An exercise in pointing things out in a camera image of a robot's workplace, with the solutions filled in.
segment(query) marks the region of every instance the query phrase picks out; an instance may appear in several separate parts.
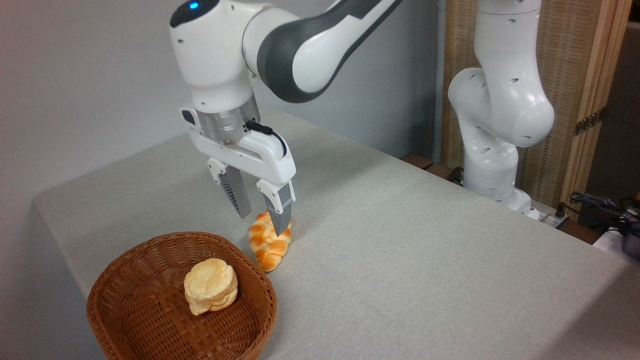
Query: cable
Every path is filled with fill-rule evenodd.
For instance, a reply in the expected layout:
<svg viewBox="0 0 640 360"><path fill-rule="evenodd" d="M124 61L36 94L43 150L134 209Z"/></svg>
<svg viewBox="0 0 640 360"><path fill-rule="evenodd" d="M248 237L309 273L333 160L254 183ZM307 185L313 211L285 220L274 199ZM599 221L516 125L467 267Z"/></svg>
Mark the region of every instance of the cable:
<svg viewBox="0 0 640 360"><path fill-rule="evenodd" d="M280 143L282 144L282 157L284 158L285 156L287 156L287 146L286 144L284 144L284 140L275 131L273 132L273 136L277 137L278 140L280 140Z"/></svg>
<svg viewBox="0 0 640 360"><path fill-rule="evenodd" d="M248 122L244 123L244 125L249 130L256 130L259 133L263 133L265 135L273 135L276 138L278 138L278 140L282 144L282 157L284 158L285 156L287 156L287 144L284 142L284 139L282 137L280 137L280 135L278 135L275 131L273 131L273 129L271 129L268 126L264 126L264 125L258 124L255 121L248 121Z"/></svg>
<svg viewBox="0 0 640 360"><path fill-rule="evenodd" d="M574 213L576 213L576 214L578 214L580 216L586 217L588 219L591 219L591 220L593 220L595 222L599 222L599 223L601 223L603 225L607 225L609 227L614 227L614 228L616 228L618 230L628 231L628 232L632 233L633 235L640 237L640 233L638 232L638 228L634 228L632 226L626 226L626 222L624 222L624 221L622 221L622 222L610 222L610 221L606 221L606 220L601 220L601 219L598 219L598 218L591 217L591 216L589 216L589 215L587 215L587 214L585 214L585 213L583 213L583 212L581 212L579 210L573 209L573 208L569 207L569 205L567 205L567 204L565 204L563 202L561 202L560 205L564 206L565 209L571 210L572 212L574 212Z"/></svg>

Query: gray tablecloth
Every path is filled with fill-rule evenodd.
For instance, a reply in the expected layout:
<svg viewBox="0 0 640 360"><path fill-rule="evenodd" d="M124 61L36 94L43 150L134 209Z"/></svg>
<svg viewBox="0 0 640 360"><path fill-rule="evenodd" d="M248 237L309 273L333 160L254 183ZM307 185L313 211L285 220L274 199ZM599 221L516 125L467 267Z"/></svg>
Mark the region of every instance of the gray tablecloth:
<svg viewBox="0 0 640 360"><path fill-rule="evenodd" d="M423 170L276 110L298 173L264 359L639 359L640 273ZM36 205L84 294L159 234L247 229L184 136Z"/></svg>

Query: brown wicker basket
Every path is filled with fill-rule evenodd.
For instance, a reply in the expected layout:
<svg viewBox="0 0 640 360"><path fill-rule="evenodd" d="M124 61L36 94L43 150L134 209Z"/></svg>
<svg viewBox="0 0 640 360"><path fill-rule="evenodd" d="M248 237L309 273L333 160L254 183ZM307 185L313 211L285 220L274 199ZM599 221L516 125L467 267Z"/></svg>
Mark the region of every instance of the brown wicker basket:
<svg viewBox="0 0 640 360"><path fill-rule="evenodd" d="M233 266L238 295L224 310L194 316L184 298L184 276L209 258ZM125 252L97 279L86 307L109 359L256 359L276 311L264 272L209 233L166 234Z"/></svg>

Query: metal hinge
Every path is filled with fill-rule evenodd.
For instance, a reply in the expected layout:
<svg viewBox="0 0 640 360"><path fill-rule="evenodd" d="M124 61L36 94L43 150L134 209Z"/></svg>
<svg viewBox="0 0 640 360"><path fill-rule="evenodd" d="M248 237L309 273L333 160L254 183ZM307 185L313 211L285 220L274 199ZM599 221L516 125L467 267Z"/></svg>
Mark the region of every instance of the metal hinge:
<svg viewBox="0 0 640 360"><path fill-rule="evenodd" d="M578 121L578 123L575 125L575 132L573 133L573 135L578 136L581 133L587 131L588 129L591 129L592 127L596 126L596 124L598 124L604 119L606 109L607 107L605 106L602 109L587 116L586 118Z"/></svg>

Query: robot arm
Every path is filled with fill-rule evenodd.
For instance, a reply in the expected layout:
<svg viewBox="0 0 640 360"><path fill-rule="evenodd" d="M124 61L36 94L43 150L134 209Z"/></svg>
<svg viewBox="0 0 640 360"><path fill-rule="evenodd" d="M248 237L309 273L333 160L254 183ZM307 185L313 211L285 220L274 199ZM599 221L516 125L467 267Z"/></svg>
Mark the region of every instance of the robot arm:
<svg viewBox="0 0 640 360"><path fill-rule="evenodd" d="M270 4L191 0L171 18L173 50L193 103L189 135L241 217L251 212L240 170L260 179L275 229L289 224L296 173L286 141L259 125L259 77L279 98L321 95L349 55L401 0L338 0L309 19Z"/></svg>
<svg viewBox="0 0 640 360"><path fill-rule="evenodd" d="M482 68L449 86L465 148L464 187L536 217L515 188L518 147L541 142L554 109L540 83L536 37L541 0L478 0L474 51Z"/></svg>

